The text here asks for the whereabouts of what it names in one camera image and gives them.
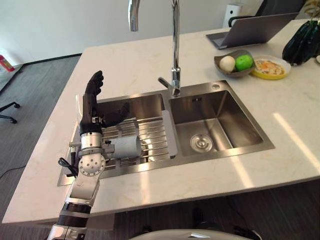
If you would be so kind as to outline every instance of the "sink drain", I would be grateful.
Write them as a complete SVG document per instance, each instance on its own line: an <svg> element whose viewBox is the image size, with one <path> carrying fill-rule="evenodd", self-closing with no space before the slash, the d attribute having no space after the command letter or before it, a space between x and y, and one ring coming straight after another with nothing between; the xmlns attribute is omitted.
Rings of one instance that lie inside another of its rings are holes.
<svg viewBox="0 0 320 240"><path fill-rule="evenodd" d="M190 145L193 150L198 153L207 153L213 147L211 138L205 134L196 134L190 140Z"/></svg>

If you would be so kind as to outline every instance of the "egg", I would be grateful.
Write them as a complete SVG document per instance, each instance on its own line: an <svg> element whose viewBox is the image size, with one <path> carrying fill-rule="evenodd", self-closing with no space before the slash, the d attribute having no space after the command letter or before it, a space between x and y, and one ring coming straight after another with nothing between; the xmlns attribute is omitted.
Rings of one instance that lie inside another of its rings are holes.
<svg viewBox="0 0 320 240"><path fill-rule="evenodd" d="M231 73L235 69L236 60L232 56L225 56L221 58L219 67L227 72Z"/></svg>

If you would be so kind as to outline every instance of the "double sink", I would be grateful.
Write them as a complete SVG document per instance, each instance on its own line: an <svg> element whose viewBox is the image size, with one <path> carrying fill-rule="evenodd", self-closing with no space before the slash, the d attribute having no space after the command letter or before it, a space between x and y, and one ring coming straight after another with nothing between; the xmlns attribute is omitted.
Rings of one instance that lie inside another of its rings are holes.
<svg viewBox="0 0 320 240"><path fill-rule="evenodd" d="M101 179L275 148L225 80L182 87L179 97L162 90L98 101L106 113L124 103L138 124L143 155L109 160ZM127 123L122 136L135 133ZM103 129L103 138L114 138L117 129ZM58 186L73 179L62 170Z"/></svg>

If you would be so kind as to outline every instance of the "gray bowl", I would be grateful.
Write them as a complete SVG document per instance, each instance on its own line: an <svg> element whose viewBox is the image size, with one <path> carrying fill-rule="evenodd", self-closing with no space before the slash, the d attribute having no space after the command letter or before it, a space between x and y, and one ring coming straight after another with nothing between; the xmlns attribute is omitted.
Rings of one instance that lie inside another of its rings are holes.
<svg viewBox="0 0 320 240"><path fill-rule="evenodd" d="M219 70L219 72L223 73L224 75L230 77L230 78L240 78L240 77L243 77L245 75L248 75L249 73L251 73L255 67L256 67L256 64L255 64L255 61L253 61L253 64L252 64L252 67L246 69L246 70L243 70L243 71L236 71L235 69L232 71L232 72L227 72L227 71L224 71L222 70L220 67L219 67L219 63L220 63L220 60L222 58L224 58L225 56L231 56L233 57L234 59L237 59L238 57L242 56L242 55L249 55L252 57L251 53L248 52L247 50L237 50L237 51L233 51L233 52L230 52L226 55L223 55L223 56L215 56L214 57L214 65L215 67Z"/></svg>

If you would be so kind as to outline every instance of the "robotic hand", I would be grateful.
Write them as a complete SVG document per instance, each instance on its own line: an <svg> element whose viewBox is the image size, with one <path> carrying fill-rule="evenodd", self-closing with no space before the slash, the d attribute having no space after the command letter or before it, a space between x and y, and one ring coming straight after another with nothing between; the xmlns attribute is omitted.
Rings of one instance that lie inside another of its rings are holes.
<svg viewBox="0 0 320 240"><path fill-rule="evenodd" d="M97 104L97 95L103 85L102 71L96 72L88 82L83 95L83 115L80 126L81 159L78 176L74 179L64 200L59 218L51 228L47 240L83 240L91 207L99 189L99 176L106 161L102 153L113 153L114 146L102 148L102 127L114 126L129 114L129 104L121 110L102 114Z"/></svg>

